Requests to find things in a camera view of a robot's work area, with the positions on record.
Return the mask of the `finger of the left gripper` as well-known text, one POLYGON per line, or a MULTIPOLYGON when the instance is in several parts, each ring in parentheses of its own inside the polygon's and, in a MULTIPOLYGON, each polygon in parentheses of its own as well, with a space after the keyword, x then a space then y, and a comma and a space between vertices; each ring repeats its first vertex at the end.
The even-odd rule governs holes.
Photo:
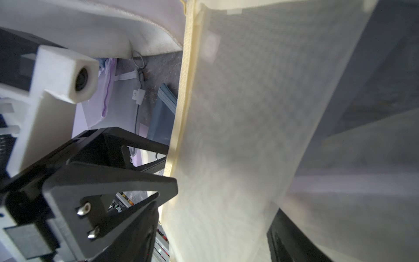
POLYGON ((76 136, 73 142, 75 148, 70 152, 68 164, 80 162, 149 174, 164 169, 169 151, 168 145, 143 138, 119 127, 84 131, 76 136), (136 167, 130 161, 131 147, 161 154, 163 158, 136 167))

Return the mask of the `cream canvas tote bag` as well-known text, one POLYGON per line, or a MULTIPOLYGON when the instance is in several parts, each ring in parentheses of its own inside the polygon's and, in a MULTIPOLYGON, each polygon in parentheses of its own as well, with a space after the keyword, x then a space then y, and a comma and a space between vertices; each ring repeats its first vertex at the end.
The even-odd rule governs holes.
POLYGON ((1 1, 1 27, 90 57, 130 58, 183 49, 180 1, 1 1))

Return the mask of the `grey mesh pouch by bag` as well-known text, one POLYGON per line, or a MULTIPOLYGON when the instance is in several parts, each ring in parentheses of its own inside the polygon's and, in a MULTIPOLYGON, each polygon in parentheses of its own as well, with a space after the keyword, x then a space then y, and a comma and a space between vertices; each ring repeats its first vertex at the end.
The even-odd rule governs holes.
POLYGON ((419 173, 419 3, 379 1, 296 176, 419 173))

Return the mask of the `blue grey mesh pouch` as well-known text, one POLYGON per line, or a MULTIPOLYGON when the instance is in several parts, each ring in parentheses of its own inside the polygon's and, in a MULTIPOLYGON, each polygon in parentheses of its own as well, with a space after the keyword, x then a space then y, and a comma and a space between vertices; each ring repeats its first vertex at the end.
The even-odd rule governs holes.
POLYGON ((147 139, 164 145, 170 145, 175 120, 177 98, 163 83, 158 90, 158 97, 153 109, 147 139))

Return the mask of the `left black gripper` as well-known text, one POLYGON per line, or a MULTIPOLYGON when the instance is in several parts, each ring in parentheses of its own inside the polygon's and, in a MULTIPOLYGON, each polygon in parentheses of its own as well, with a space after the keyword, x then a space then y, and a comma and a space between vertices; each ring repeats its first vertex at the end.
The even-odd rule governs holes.
POLYGON ((146 206, 160 207, 178 194, 174 178, 94 165, 98 138, 77 137, 1 180, 1 232, 21 259, 62 253, 86 260, 110 246, 146 206), (116 194, 153 191, 147 200, 110 212, 116 194))

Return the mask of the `purple mesh pouch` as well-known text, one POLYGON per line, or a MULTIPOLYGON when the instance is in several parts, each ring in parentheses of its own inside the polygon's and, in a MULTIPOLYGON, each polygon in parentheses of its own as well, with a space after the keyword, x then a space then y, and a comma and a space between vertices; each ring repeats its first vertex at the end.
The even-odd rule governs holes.
POLYGON ((82 103, 77 104, 72 137, 91 129, 101 123, 107 116, 110 99, 115 83, 139 79, 138 70, 117 74, 117 59, 98 59, 98 87, 94 95, 82 103))

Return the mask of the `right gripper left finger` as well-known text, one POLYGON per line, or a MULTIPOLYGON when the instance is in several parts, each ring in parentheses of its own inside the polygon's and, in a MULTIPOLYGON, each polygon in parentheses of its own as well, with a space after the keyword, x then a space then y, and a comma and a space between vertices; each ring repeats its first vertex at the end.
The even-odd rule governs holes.
POLYGON ((150 262, 154 251, 158 208, 152 202, 105 251, 99 262, 150 262))

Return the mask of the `yellow mesh pouch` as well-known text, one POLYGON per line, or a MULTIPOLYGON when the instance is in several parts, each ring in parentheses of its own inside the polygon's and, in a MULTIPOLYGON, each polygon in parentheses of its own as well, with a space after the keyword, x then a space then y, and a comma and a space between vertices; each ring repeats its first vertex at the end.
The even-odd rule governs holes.
POLYGON ((187 1, 161 221, 173 262, 263 262, 376 1, 187 1))

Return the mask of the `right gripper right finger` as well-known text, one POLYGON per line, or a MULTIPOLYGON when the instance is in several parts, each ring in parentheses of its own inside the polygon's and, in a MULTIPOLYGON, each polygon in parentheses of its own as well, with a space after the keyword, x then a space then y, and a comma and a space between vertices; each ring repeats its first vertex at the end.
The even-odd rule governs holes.
POLYGON ((281 209, 267 232, 267 241, 273 262, 332 262, 281 209))

